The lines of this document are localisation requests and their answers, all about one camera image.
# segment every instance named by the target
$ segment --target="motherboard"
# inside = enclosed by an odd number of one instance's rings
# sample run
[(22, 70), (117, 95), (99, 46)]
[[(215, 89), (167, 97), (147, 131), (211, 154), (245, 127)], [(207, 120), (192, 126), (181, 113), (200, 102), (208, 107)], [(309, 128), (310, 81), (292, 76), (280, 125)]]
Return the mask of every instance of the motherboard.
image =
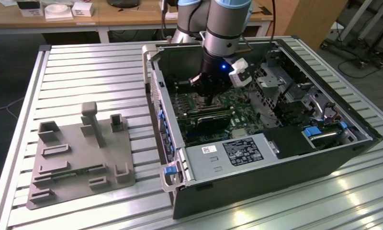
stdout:
[(172, 104), (187, 147), (244, 137), (264, 130), (264, 124), (242, 89), (230, 89), (207, 105), (197, 93), (172, 95)]

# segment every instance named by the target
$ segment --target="power supply label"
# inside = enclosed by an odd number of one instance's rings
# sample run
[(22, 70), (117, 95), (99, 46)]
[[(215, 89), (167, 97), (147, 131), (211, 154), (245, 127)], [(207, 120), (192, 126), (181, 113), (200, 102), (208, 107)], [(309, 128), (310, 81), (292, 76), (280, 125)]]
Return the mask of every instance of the power supply label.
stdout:
[(224, 143), (224, 149), (234, 166), (264, 160), (253, 138)]

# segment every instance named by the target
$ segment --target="cart wheel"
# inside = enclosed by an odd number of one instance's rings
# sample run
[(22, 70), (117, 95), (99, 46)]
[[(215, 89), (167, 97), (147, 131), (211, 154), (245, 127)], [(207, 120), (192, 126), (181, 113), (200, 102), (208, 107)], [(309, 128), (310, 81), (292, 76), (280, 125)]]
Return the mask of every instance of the cart wheel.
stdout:
[(321, 48), (321, 49), (326, 49), (326, 47), (328, 47), (328, 44), (324, 42), (324, 43), (320, 45), (320, 48)]
[(364, 69), (364, 68), (365, 68), (365, 66), (366, 66), (366, 62), (364, 62), (364, 61), (360, 61), (360, 63), (358, 63), (358, 68), (360, 68), (360, 69)]

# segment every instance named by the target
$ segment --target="blue latch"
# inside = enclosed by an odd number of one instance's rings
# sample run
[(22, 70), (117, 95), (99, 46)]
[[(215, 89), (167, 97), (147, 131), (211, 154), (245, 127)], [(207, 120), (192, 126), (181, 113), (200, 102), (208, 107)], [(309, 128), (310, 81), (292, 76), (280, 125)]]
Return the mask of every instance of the blue latch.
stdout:
[(348, 128), (348, 124), (346, 124), (344, 121), (340, 122), (340, 125), (341, 125), (341, 128), (342, 128), (342, 129), (346, 129), (346, 128)]
[(165, 176), (171, 176), (171, 175), (175, 175), (177, 174), (177, 168), (176, 166), (168, 166), (164, 168), (164, 173), (165, 173)]
[(322, 133), (317, 126), (305, 128), (304, 132), (308, 137), (312, 137)]
[(161, 109), (160, 110), (160, 114), (159, 114), (159, 119), (164, 119), (165, 117), (164, 117), (165, 115), (164, 115), (164, 110)]

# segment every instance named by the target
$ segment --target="desk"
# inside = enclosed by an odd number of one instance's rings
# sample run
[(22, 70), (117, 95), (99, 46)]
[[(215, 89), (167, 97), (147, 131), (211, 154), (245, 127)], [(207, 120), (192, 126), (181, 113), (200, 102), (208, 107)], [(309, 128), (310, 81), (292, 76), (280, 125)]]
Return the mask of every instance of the desk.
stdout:
[[(161, 13), (159, 0), (143, 0), (139, 8), (119, 9), (111, 6), (105, 0), (99, 2), (100, 8), (100, 39), (101, 43), (108, 43), (108, 31), (113, 30), (139, 30), (139, 29), (160, 29), (161, 28)], [(265, 36), (269, 30), (270, 23), (273, 21), (273, 15), (265, 15), (258, 12), (250, 17), (248, 26), (257, 26), (256, 36)], [(177, 27), (177, 20), (165, 20), (167, 28)]]
[[(92, 3), (96, 8), (92, 17), (59, 22), (47, 22), (45, 17), (23, 17), (18, 6), (4, 7), (0, 3), (0, 35), (96, 31), (101, 43), (109, 43), (108, 31), (161, 28), (159, 0), (143, 0), (139, 8), (124, 11), (107, 0), (92, 0)], [(266, 35), (272, 20), (272, 15), (252, 15), (248, 26), (258, 27), (257, 36)], [(176, 28), (176, 20), (167, 20), (167, 27)]]
[[(97, 9), (99, 0), (93, 0), (92, 3)], [(4, 7), (0, 3), (0, 35), (97, 31), (97, 26), (97, 10), (93, 17), (47, 22), (45, 17), (23, 17), (18, 6)]]
[[(285, 40), (383, 135), (383, 112), (301, 40), (277, 38)], [(128, 82), (144, 81), (143, 46), (152, 43), (52, 46), (39, 52), (0, 178), (0, 230), (383, 229), (383, 141), (326, 177), (188, 218), (172, 219), (169, 194), (161, 189), (145, 90), (125, 87)], [(43, 97), (41, 91), (55, 97)], [(28, 210), (39, 123), (80, 123), (77, 105), (92, 100), (104, 107), (96, 115), (99, 119), (117, 113), (128, 118), (137, 183)]]

